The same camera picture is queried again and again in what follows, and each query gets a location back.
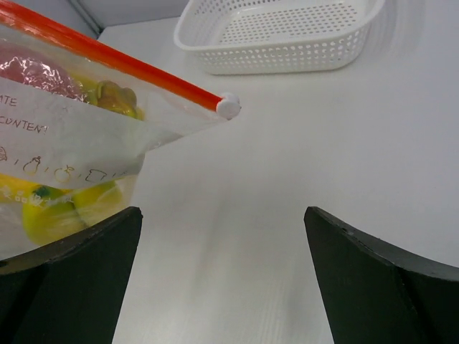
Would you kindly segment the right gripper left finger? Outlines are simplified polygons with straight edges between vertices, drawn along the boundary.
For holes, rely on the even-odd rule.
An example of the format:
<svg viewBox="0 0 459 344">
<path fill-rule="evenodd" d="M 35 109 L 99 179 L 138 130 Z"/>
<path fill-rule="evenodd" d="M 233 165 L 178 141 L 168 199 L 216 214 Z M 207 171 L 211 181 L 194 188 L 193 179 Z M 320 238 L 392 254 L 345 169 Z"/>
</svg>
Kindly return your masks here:
<svg viewBox="0 0 459 344">
<path fill-rule="evenodd" d="M 141 235 L 130 206 L 1 261 L 2 343 L 111 343 Z"/>
</svg>

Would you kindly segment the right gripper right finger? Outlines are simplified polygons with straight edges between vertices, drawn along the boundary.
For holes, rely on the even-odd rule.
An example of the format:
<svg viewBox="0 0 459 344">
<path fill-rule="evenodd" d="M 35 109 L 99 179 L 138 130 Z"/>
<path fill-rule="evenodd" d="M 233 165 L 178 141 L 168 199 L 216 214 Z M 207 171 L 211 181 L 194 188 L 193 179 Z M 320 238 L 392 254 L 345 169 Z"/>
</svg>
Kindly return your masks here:
<svg viewBox="0 0 459 344">
<path fill-rule="evenodd" d="M 335 343 L 457 343 L 458 268 L 360 231 L 316 206 L 308 245 Z"/>
</svg>

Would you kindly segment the clear zip top bag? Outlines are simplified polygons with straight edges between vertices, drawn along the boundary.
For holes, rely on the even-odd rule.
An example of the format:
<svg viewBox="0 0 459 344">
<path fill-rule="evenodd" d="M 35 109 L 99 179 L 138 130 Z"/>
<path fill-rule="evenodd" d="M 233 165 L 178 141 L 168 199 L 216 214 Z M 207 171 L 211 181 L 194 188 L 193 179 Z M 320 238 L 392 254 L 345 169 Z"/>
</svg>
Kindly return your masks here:
<svg viewBox="0 0 459 344">
<path fill-rule="evenodd" d="M 1 42 L 51 58 L 84 96 L 103 80 L 131 88 L 145 115 L 136 120 L 1 77 L 1 175 L 67 190 L 115 181 L 126 208 L 147 152 L 240 113 L 233 94 L 212 94 L 13 1 L 1 3 Z M 1 258 L 37 247 L 19 206 L 1 205 Z"/>
</svg>

